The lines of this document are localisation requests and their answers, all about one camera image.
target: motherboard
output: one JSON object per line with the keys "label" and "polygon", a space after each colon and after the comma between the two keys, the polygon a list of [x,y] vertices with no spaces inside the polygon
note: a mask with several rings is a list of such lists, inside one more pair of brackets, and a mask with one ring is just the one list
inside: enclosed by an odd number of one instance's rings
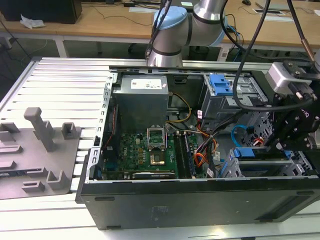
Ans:
{"label": "motherboard", "polygon": [[106,180],[205,178],[196,169],[194,151],[198,147],[194,134],[166,133],[165,148],[153,147],[163,139],[160,133],[123,133],[117,160],[106,158],[102,176]]}

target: black computer case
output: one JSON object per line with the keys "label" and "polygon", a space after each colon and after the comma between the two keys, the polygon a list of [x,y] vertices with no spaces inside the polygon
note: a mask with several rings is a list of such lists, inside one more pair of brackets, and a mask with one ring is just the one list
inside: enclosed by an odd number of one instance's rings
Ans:
{"label": "black computer case", "polygon": [[81,0],[1,0],[0,11],[7,21],[28,19],[75,24],[82,12]]}

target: ram slot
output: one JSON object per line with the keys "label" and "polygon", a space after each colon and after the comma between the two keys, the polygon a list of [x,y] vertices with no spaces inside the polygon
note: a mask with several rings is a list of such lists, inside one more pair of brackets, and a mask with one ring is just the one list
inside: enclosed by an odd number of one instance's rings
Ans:
{"label": "ram slot", "polygon": [[173,138],[173,142],[175,149],[176,165],[178,168],[178,176],[180,179],[189,179],[191,178],[191,174],[184,136],[175,135]]}

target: white paper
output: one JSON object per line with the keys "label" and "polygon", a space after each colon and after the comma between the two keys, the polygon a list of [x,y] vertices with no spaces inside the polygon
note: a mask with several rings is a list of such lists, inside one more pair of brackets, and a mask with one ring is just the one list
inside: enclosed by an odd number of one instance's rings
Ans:
{"label": "white paper", "polygon": [[20,23],[22,25],[24,25],[25,27],[27,27],[28,29],[42,28],[42,27],[46,26],[44,24],[44,21],[42,21],[42,20],[32,20],[32,19],[26,18],[26,17],[24,17],[22,15],[21,15]]}
{"label": "white paper", "polygon": [[162,89],[161,79],[132,79],[131,89]]}
{"label": "white paper", "polygon": [[213,159],[216,161],[220,161],[220,152],[219,151],[215,151]]}
{"label": "white paper", "polygon": [[198,119],[202,119],[202,111],[201,111],[201,110],[198,110],[198,111],[197,111],[197,114],[198,114]]}
{"label": "white paper", "polygon": [[208,170],[206,171],[206,173],[207,173],[210,177],[212,177],[213,174],[214,174],[214,172],[213,172],[210,168],[208,168]]}
{"label": "white paper", "polygon": [[188,2],[188,1],[182,1],[181,2],[181,5],[182,6],[188,6],[188,7],[192,7],[193,5],[192,5],[192,2]]}

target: green circuit board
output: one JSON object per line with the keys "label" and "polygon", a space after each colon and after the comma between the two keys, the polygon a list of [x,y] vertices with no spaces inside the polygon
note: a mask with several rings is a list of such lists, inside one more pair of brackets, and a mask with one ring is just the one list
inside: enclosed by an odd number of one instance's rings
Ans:
{"label": "green circuit board", "polygon": [[[176,149],[174,134],[168,134],[166,139],[166,149],[148,149],[148,139],[146,133],[123,133],[120,137],[119,157],[116,165],[114,162],[105,161],[102,172],[106,179],[122,180],[124,173],[135,172],[159,172],[174,173],[178,179],[178,166],[176,159]],[[198,147],[197,138],[194,135],[188,137],[191,154]],[[161,143],[161,134],[151,134],[151,143]],[[203,178],[205,174],[201,169],[197,169],[196,178]]]}

